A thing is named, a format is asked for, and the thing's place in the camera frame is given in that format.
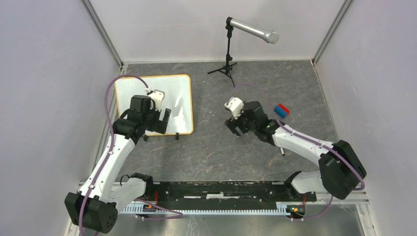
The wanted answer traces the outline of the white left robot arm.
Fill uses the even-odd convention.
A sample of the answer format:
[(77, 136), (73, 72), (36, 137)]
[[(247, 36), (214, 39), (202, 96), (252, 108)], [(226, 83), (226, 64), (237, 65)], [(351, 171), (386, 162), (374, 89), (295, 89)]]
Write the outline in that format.
[(115, 120), (106, 148), (88, 180), (77, 193), (68, 193), (64, 204), (74, 225), (107, 234), (115, 225), (119, 212), (135, 198), (149, 200), (154, 196), (152, 177), (133, 174), (116, 190), (113, 184), (129, 153), (145, 132), (165, 134), (170, 109), (160, 118), (164, 92), (154, 90), (135, 95), (130, 107)]

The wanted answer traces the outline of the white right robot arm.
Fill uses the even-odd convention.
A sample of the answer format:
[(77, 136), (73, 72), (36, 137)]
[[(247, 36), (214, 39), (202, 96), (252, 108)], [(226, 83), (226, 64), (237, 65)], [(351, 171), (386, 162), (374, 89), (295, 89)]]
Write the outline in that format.
[(297, 171), (286, 179), (287, 199), (296, 201), (305, 193), (328, 192), (344, 200), (352, 191), (364, 189), (367, 172), (348, 142), (316, 139), (269, 119), (258, 101), (232, 97), (224, 106), (232, 114), (225, 125), (237, 136), (253, 132), (260, 141), (288, 149), (318, 166), (317, 171)]

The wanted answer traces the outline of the yellow framed whiteboard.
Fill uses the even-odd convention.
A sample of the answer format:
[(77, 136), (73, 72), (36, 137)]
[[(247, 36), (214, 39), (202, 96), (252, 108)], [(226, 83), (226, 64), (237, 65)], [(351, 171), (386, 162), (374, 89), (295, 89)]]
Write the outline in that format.
[[(161, 118), (165, 109), (171, 110), (166, 135), (187, 135), (194, 130), (191, 78), (186, 74), (143, 76), (142, 79), (152, 90), (165, 93), (162, 101)], [(121, 115), (130, 106), (131, 97), (145, 95), (145, 85), (138, 79), (126, 77), (115, 82), (118, 114)]]

